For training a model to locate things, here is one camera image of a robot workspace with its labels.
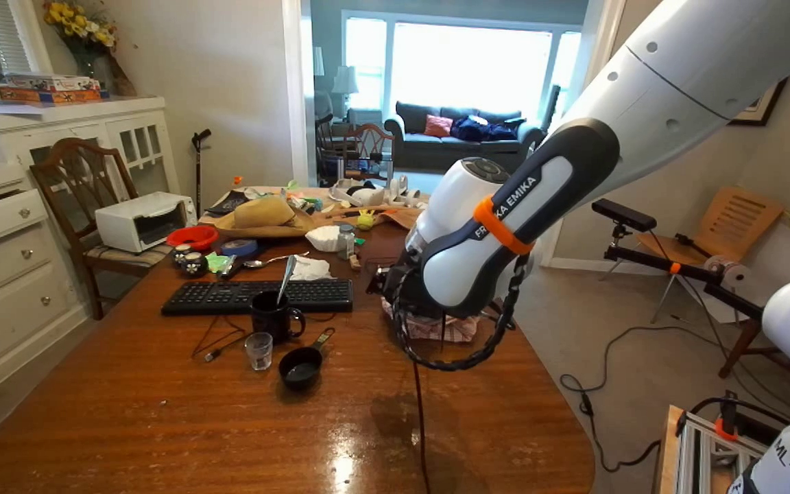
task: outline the couch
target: couch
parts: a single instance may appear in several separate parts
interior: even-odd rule
[[[514,172],[529,145],[546,138],[548,116],[535,123],[522,112],[396,102],[385,128],[392,132],[396,171],[444,172],[461,157],[487,157]]]

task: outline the flowers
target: flowers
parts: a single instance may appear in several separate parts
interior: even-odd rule
[[[86,44],[86,46],[115,46],[115,27],[101,24],[86,14],[83,6],[70,0],[49,0],[45,3],[45,18],[55,24],[67,44]]]

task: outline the white dresser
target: white dresser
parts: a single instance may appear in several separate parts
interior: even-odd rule
[[[61,138],[97,138],[141,193],[177,188],[162,99],[46,106],[0,116],[0,382],[77,328],[86,290],[27,167]]]

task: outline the cluttered table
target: cluttered table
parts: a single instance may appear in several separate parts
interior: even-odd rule
[[[184,276],[156,265],[0,424],[0,489],[590,490],[590,442],[518,328],[461,374],[415,368],[396,345],[366,285],[400,241],[400,228],[373,228],[359,269],[319,254],[355,308],[307,313],[262,374],[229,345],[249,315],[162,315]],[[237,276],[277,279],[282,264]],[[322,378],[285,390],[277,360],[328,326]]]

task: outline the keyboard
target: keyboard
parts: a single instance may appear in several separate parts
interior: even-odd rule
[[[259,290],[281,290],[281,282],[184,282],[162,308],[166,315],[218,315],[218,313],[252,313],[249,300]],[[345,279],[289,282],[285,297],[306,313],[341,313],[352,309]]]

